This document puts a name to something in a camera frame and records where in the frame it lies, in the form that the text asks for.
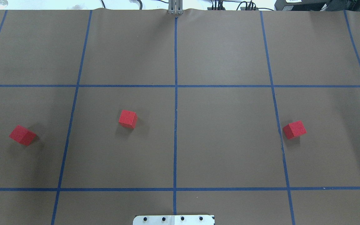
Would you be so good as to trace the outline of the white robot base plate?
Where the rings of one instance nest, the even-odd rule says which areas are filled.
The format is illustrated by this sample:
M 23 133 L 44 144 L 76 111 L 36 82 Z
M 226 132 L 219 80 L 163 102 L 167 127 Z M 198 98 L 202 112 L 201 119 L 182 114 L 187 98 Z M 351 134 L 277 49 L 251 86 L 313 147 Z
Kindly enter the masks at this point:
M 214 225 L 214 215 L 140 215 L 133 225 Z

